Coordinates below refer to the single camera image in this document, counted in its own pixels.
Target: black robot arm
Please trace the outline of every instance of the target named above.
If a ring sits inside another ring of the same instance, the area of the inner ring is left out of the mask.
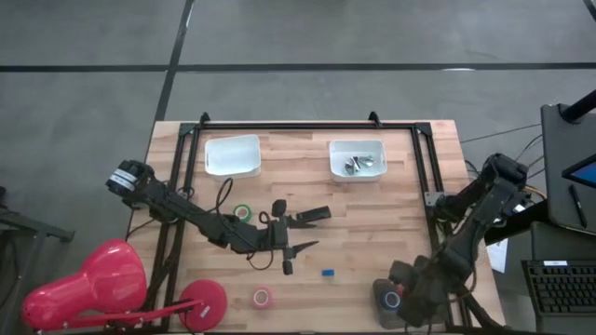
[[[502,209],[525,186],[527,167],[502,155],[490,156],[480,176],[457,195],[442,196],[433,208],[436,224],[446,225],[463,220],[457,232],[447,238],[430,259],[418,256],[414,265],[395,261],[389,279],[404,287],[404,297],[398,316],[408,324],[420,327],[431,320],[439,306],[445,304],[447,294],[469,295],[465,284],[474,272],[478,246],[486,231]],[[480,316],[486,316],[476,309]]]
[[[291,274],[290,259],[305,248],[303,245],[293,248],[288,246],[288,229],[312,228],[315,225],[308,222],[331,216],[329,208],[324,207],[299,213],[299,220],[295,220],[284,215],[285,200],[278,200],[272,210],[278,220],[270,220],[266,228],[257,229],[235,215],[220,214],[219,209],[216,209],[218,206],[210,210],[198,207],[188,201],[186,196],[173,192],[164,182],[156,179],[150,166],[132,160],[120,163],[106,185],[110,192],[122,197],[122,202],[127,206],[136,208],[138,204],[145,204],[149,207],[150,216],[161,222],[185,220],[195,225],[212,244],[221,248],[229,245],[239,254],[283,249],[286,275]]]

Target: pink tape roll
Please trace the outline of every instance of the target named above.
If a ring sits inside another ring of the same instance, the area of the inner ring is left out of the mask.
[[[257,288],[252,295],[252,306],[256,309],[265,309],[271,306],[271,291],[269,288]]]

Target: gray floor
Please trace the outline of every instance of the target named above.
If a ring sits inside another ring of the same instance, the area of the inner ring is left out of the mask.
[[[184,0],[0,2],[0,65],[168,64]],[[197,0],[181,63],[592,61],[596,22],[580,0]],[[0,185],[14,210],[67,229],[49,243],[35,284],[66,275],[130,212],[103,186],[122,159],[143,159],[163,73],[0,73]],[[167,120],[449,118],[466,140],[539,122],[572,102],[596,71],[177,74]],[[480,166],[516,155],[539,127],[462,145]],[[540,155],[539,146],[522,161]],[[541,164],[532,171],[541,168]],[[542,175],[531,183],[545,189]],[[533,327],[510,243],[496,275],[508,324]]]

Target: black keyboard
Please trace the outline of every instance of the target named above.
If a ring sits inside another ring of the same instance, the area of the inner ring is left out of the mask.
[[[536,316],[595,316],[596,261],[521,261]]]

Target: wooden table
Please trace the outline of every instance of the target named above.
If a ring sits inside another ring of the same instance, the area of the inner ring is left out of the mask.
[[[430,122],[444,187],[447,192],[456,193],[469,181],[455,122]],[[157,122],[154,129],[146,162],[162,181],[169,178],[179,125],[180,122]],[[293,275],[282,273],[280,251],[276,251],[269,270],[254,271],[244,256],[215,247],[195,226],[186,224],[175,298],[198,279],[212,279],[222,284],[228,297],[228,310],[223,322],[213,331],[383,331],[374,318],[371,303],[373,280],[386,278],[394,260],[413,262],[417,255],[430,254],[410,133],[402,130],[202,130],[196,155],[193,202],[202,208],[212,208],[221,185],[205,172],[205,142],[246,133],[259,136],[262,172],[259,177],[234,181],[234,188],[222,206],[223,212],[229,213],[241,203],[249,205],[256,213],[269,212],[273,201],[284,198],[288,200],[288,214],[328,205],[332,218],[319,221],[315,229],[290,230],[291,245],[320,241],[293,261]],[[366,139],[384,142],[387,173],[378,182],[333,182],[329,142]],[[427,159],[426,146],[422,146]],[[182,166],[179,185],[183,184],[184,161]],[[425,166],[427,175],[432,176],[430,164],[426,162]],[[261,224],[255,223],[258,222],[256,216],[253,215],[251,223]],[[147,219],[146,211],[135,213],[130,229]],[[142,258],[148,279],[158,232],[156,223],[142,228],[129,239]],[[265,265],[269,253],[260,253],[253,260],[256,266]],[[335,276],[321,276],[321,270],[326,268],[334,269]],[[495,321],[504,324],[484,246],[480,248],[477,269],[474,296]],[[255,310],[251,307],[252,293],[260,286],[272,290],[273,308]],[[162,303],[164,287],[158,303]],[[452,306],[452,310],[454,318],[459,320],[457,308]],[[170,330],[185,330],[177,316],[172,318]]]

